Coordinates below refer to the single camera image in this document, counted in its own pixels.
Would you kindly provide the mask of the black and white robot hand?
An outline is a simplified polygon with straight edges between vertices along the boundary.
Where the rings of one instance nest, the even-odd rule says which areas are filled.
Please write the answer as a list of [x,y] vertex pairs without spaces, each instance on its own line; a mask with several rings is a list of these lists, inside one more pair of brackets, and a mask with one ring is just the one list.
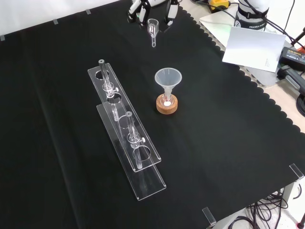
[[178,0],[133,0],[132,5],[127,11],[127,19],[129,23],[138,22],[141,28],[150,31],[152,25],[149,25],[149,14],[153,8],[166,5],[166,15],[163,22],[159,22],[159,30],[166,32],[173,24],[180,2]]

